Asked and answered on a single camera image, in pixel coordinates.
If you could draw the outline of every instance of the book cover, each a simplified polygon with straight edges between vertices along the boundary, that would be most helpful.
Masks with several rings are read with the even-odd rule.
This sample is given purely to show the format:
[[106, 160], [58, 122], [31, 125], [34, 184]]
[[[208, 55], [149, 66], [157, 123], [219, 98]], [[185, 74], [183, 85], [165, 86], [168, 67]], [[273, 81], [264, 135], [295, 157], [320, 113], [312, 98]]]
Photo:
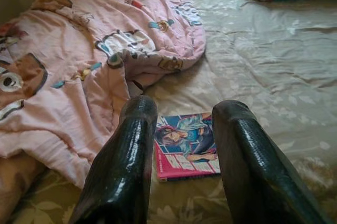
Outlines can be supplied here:
[[211, 113], [159, 117], [154, 149], [161, 180], [220, 174]]

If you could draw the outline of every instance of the beige bedsheet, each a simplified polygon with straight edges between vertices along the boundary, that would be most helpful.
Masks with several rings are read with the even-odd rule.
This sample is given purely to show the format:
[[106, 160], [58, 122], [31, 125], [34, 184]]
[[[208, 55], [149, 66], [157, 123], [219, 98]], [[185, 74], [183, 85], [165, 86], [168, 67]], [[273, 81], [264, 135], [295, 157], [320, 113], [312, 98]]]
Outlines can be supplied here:
[[[193, 0], [207, 33], [203, 60], [147, 90], [161, 114], [249, 105], [337, 223], [337, 0], [260, 4]], [[22, 199], [13, 223], [67, 223], [80, 191], [53, 171]], [[219, 177], [159, 182], [149, 223], [231, 223]]]

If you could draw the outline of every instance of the pink comforter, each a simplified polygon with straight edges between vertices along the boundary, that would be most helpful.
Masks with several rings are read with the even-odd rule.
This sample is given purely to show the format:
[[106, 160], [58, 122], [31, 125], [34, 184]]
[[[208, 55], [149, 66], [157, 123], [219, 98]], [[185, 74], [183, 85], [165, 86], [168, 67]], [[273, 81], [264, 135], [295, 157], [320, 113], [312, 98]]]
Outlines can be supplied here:
[[82, 187], [125, 101], [204, 50], [188, 0], [36, 0], [0, 30], [0, 156]]

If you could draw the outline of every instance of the bed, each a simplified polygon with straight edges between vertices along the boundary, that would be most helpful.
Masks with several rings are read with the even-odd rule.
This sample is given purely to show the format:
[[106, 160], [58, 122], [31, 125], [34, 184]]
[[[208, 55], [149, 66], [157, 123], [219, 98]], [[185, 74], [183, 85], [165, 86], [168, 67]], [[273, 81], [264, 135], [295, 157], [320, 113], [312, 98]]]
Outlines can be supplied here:
[[[145, 93], [162, 115], [246, 103], [337, 223], [337, 1], [191, 1], [206, 31], [205, 56]], [[231, 223], [220, 177], [160, 182], [154, 165], [149, 223]], [[9, 222], [67, 223], [79, 195], [46, 170]]]

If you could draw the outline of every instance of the pink book cover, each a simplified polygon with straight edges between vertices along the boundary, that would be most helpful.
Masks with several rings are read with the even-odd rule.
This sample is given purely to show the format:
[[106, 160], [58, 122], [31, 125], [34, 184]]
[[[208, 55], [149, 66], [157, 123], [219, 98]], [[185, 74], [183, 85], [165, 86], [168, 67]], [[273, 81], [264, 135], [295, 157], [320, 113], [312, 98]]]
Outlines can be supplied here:
[[220, 174], [211, 113], [159, 117], [154, 149], [162, 181]]

